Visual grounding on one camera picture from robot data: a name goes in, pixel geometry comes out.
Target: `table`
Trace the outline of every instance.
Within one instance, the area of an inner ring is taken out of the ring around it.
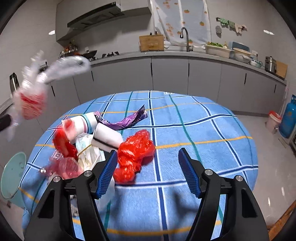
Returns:
[[[123,139],[147,129],[156,146],[155,158],[136,174],[135,184],[115,185],[115,197],[100,212],[110,240],[185,240],[200,200],[191,194],[178,163],[178,151],[224,177],[243,176],[251,189],[258,174],[255,143],[239,119],[228,109],[204,98],[159,91],[117,93],[89,101],[56,120],[35,145],[21,179],[26,210],[23,228],[30,220],[47,181],[37,170],[53,155],[52,137],[61,121],[101,111],[110,122],[122,120],[142,105],[148,118],[122,132]],[[213,233],[218,237],[225,195]],[[73,218],[76,236],[83,238],[79,218]]]

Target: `wooden cutting board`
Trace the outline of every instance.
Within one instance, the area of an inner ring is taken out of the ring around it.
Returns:
[[[141,51],[160,51],[164,50],[163,35],[144,35],[139,36]]]
[[[286,78],[288,65],[280,61],[276,61],[276,74],[280,77]]]

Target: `blue gas cylinder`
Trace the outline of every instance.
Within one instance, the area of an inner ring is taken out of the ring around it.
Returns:
[[[279,126],[279,132],[285,138],[289,138],[296,123],[296,96],[292,95],[291,102],[287,104],[283,119]]]

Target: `metal screw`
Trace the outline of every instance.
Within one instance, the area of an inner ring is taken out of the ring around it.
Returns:
[[[86,177],[89,177],[92,175],[92,172],[91,171],[86,171],[83,173],[83,175],[85,175]]]
[[[207,174],[208,176],[213,175],[213,171],[210,169],[206,169],[205,174]]]
[[[61,179],[61,177],[59,177],[59,176],[56,176],[56,177],[54,177],[54,182],[55,182],[55,183],[57,183],[57,182],[59,182],[59,181],[60,181],[60,179]]]
[[[236,176],[235,179],[241,182],[244,178],[242,176]]]

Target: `white plastic bag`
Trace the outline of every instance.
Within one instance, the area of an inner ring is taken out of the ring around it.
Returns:
[[[34,119],[43,113],[47,104],[46,84],[90,69],[90,62],[86,58],[72,56],[55,61],[39,74],[42,56],[43,51],[39,51],[31,58],[31,66],[24,67],[23,81],[13,94],[13,105],[7,111],[12,120],[8,128],[8,140],[12,140],[16,127],[23,119]]]
[[[91,145],[92,138],[92,135],[82,133],[76,137],[75,141],[78,151],[78,164],[84,171],[92,170],[98,162],[105,161],[104,152]]]
[[[99,212],[106,211],[108,203],[111,201],[111,199],[114,196],[115,196],[115,181],[114,181],[114,178],[112,177],[106,193],[100,199],[95,199],[98,211]]]

